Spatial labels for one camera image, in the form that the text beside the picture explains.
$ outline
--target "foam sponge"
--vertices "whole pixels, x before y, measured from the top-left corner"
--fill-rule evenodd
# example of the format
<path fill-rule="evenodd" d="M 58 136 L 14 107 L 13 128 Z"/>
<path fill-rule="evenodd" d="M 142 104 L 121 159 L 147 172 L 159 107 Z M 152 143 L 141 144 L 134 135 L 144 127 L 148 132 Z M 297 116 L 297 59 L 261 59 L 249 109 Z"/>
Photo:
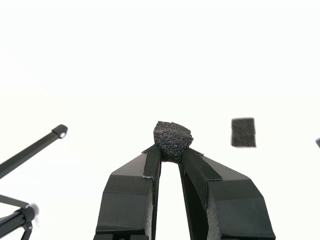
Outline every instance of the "foam sponge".
<path fill-rule="evenodd" d="M 320 137 L 318 139 L 315 140 L 316 144 L 319 146 L 320 148 Z"/>
<path fill-rule="evenodd" d="M 253 117 L 232 119 L 231 145 L 234 147 L 256 147 L 256 128 Z"/>
<path fill-rule="evenodd" d="M 194 140 L 191 131 L 174 122 L 158 121 L 153 131 L 154 143 L 161 150 L 164 162 L 179 163 L 182 153 Z"/>

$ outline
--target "gray foam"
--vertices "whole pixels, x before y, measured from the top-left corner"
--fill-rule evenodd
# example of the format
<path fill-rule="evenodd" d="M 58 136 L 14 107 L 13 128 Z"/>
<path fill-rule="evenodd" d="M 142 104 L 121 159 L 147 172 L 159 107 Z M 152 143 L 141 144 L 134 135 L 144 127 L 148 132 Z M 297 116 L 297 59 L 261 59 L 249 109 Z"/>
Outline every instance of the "gray foam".
<path fill-rule="evenodd" d="M 158 121 L 153 131 L 154 143 L 166 161 L 179 163 L 182 153 L 194 140 L 191 131 L 174 122 Z"/>

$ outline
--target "white surface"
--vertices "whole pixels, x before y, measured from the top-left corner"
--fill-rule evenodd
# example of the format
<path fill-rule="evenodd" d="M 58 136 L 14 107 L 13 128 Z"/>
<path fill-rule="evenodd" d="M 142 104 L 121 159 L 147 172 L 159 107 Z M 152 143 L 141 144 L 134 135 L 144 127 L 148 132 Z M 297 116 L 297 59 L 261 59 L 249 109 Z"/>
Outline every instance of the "white surface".
<path fill-rule="evenodd" d="M 1 194 L 39 205 L 30 240 L 92 240 L 110 173 L 153 143 L 158 120 L 186 126 L 194 149 L 254 181 L 277 240 L 317 236 L 319 9 L 0 4 L 11 7 L 0 8 L 1 161 L 69 127 L 0 180 Z M 230 146 L 236 117 L 256 119 L 257 149 Z M 157 239 L 188 239 L 172 163 L 158 204 Z"/>

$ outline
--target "black tripod stand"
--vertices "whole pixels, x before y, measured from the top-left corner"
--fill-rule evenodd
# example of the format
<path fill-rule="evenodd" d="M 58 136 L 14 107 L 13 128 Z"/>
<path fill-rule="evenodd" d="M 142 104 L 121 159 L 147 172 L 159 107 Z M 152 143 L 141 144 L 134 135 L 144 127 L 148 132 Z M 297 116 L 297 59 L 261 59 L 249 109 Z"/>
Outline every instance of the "black tripod stand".
<path fill-rule="evenodd" d="M 67 135 L 67 131 L 68 128 L 66 126 L 59 125 L 34 144 L 0 164 L 0 179 L 12 172 L 21 164 L 25 163 L 28 159 L 52 144 L 57 139 L 63 139 Z M 32 221 L 36 216 L 34 207 L 30 206 L 27 202 L 3 195 L 0 195 L 0 203 L 19 207 L 18 210 L 9 216 L 0 218 L 0 239 L 14 230 L 23 227 L 24 233 L 21 240 L 29 240 L 33 229 Z"/>

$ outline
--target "gripper jaw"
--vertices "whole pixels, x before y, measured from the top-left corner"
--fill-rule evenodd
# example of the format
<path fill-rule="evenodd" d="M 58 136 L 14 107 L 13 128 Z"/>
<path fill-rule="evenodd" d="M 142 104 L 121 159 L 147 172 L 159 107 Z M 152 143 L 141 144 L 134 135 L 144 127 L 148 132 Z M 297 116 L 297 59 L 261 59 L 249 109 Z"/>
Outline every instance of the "gripper jaw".
<path fill-rule="evenodd" d="M 94 240 L 155 240 L 163 156 L 153 145 L 114 171 Z M 178 164 L 191 240 L 275 240 L 265 200 L 247 176 L 187 148 Z"/>

